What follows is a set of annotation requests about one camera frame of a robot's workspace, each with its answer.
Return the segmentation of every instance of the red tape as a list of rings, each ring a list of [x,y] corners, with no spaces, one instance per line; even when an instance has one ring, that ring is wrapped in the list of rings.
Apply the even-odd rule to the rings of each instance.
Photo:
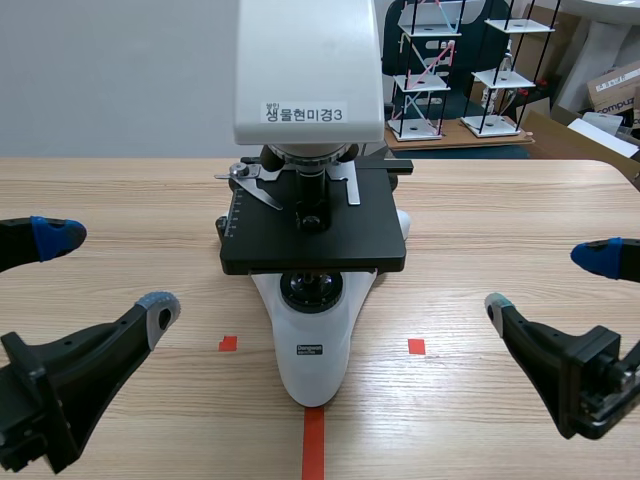
[[[418,338],[409,339],[410,355],[426,355],[427,349],[424,346],[424,340]]]
[[[218,344],[219,352],[235,352],[238,349],[238,337],[227,337]]]
[[[324,408],[304,410],[302,480],[324,480]]]

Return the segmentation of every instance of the white shelf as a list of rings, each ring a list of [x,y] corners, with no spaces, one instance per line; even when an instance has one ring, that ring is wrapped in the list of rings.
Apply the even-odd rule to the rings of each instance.
[[[484,72],[474,72],[473,76],[484,83],[487,87],[497,90],[499,88],[530,88],[535,87],[535,84],[519,75],[516,72],[510,70],[499,72],[496,83],[493,83],[493,79],[496,75],[496,69],[485,70]]]
[[[507,28],[504,28],[505,20],[485,20],[487,25],[492,26],[496,30],[500,30],[502,33],[549,33],[555,32],[553,28],[549,28],[547,25],[535,22],[533,20],[527,20],[526,18],[512,18],[509,20]]]
[[[438,135],[438,129],[431,122],[426,122],[421,118],[405,120],[402,126],[402,137],[400,136],[400,120],[389,120],[387,123],[399,142],[439,140],[442,138],[442,135]]]
[[[448,25],[416,25],[416,29],[411,33],[411,25],[399,25],[404,33],[413,38],[424,37],[460,37],[461,33],[452,32]]]
[[[409,77],[409,88],[406,90],[404,88],[404,84],[407,80],[406,75],[396,75],[393,78],[395,79],[396,84],[398,84],[400,90],[405,93],[444,92],[446,90],[451,90],[447,87],[447,84],[444,83],[444,80],[442,80],[438,75],[425,75],[418,82],[420,74],[412,74],[411,77]]]
[[[516,126],[506,118],[500,115],[487,115],[480,133],[480,124],[482,123],[482,115],[478,117],[463,117],[464,123],[469,130],[478,138],[485,137],[506,137],[509,135],[518,135],[522,130],[516,130]]]

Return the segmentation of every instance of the white wall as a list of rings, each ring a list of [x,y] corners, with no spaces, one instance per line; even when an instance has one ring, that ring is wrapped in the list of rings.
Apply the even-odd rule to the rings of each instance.
[[[0,0],[0,156],[257,152],[233,143],[236,16],[237,0]]]

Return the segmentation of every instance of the microscope stage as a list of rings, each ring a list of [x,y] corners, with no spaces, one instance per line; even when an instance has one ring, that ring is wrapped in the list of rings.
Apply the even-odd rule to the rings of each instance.
[[[345,181],[328,181],[331,226],[320,233],[297,228],[294,171],[283,171],[275,182],[258,181],[281,211],[236,189],[220,251],[224,272],[402,271],[406,249],[389,173],[412,169],[408,161],[356,160],[361,204],[348,205]]]

